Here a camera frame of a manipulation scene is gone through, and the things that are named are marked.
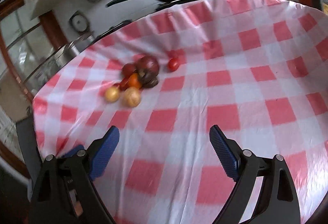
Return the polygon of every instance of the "tablecloth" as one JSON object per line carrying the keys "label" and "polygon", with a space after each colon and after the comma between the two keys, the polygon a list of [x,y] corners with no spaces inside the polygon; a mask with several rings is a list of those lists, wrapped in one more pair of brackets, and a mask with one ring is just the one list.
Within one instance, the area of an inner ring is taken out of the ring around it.
{"label": "tablecloth", "polygon": [[[94,181],[118,223],[212,223],[234,182],[209,143],[218,124],[257,156],[284,156],[304,223],[328,190],[328,18],[284,0],[201,0],[143,17],[74,58],[33,101],[38,147],[61,156],[111,125],[120,142]],[[136,108],[107,104],[125,63],[158,58]],[[181,66],[165,69],[169,58]],[[242,220],[251,216],[256,181]]]}

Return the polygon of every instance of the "silver metal object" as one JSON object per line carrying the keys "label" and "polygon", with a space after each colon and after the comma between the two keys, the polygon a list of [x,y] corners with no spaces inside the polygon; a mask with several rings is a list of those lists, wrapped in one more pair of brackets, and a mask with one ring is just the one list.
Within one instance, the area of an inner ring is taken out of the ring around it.
{"label": "silver metal object", "polygon": [[244,156],[251,156],[252,152],[246,149],[243,151],[243,154],[244,154]]}
{"label": "silver metal object", "polygon": [[86,151],[84,149],[81,149],[77,152],[77,156],[84,156],[86,154]]}
{"label": "silver metal object", "polygon": [[283,161],[284,160],[284,157],[282,155],[276,155],[276,158],[279,160],[279,161]]}
{"label": "silver metal object", "polygon": [[50,160],[52,160],[54,158],[54,155],[47,155],[46,156],[46,160],[47,161],[50,161]]}

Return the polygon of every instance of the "cherry tomato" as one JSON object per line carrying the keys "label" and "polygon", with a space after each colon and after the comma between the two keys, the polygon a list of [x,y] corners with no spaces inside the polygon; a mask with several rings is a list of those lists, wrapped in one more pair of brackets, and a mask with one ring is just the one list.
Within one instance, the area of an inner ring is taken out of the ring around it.
{"label": "cherry tomato", "polygon": [[128,63],[123,66],[122,74],[124,77],[130,77],[136,70],[137,69],[134,63]]}
{"label": "cherry tomato", "polygon": [[128,81],[129,81],[129,79],[127,77],[125,77],[120,82],[120,89],[121,89],[121,91],[125,91],[125,90],[127,90],[129,88]]}
{"label": "cherry tomato", "polygon": [[140,89],[141,88],[141,83],[138,80],[138,74],[137,73],[133,73],[129,80],[128,80],[128,85],[129,87],[135,87]]}
{"label": "cherry tomato", "polygon": [[180,61],[178,58],[171,58],[167,64],[167,68],[170,72],[175,72],[180,67]]}

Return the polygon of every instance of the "gas burner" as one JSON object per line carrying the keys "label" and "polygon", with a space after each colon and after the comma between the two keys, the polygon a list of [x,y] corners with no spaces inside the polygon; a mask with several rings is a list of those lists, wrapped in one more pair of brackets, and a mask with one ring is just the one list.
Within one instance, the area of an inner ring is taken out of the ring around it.
{"label": "gas burner", "polygon": [[163,9],[167,9],[172,7],[173,5],[176,4],[184,4],[184,3],[188,3],[188,2],[192,2],[192,1],[197,1],[197,0],[176,0],[174,2],[169,2],[169,3],[163,3],[163,4],[159,4],[159,6],[156,8],[156,12],[159,12]]}

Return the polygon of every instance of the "orange tomato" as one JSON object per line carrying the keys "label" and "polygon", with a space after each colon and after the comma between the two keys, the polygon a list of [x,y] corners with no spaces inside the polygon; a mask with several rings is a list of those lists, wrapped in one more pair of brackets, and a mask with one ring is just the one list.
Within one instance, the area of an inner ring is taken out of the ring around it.
{"label": "orange tomato", "polygon": [[138,88],[138,89],[141,88],[142,85],[138,80],[138,74],[137,73],[133,73],[130,76],[130,78],[128,80],[128,85],[129,85],[129,87],[135,87],[135,88]]}

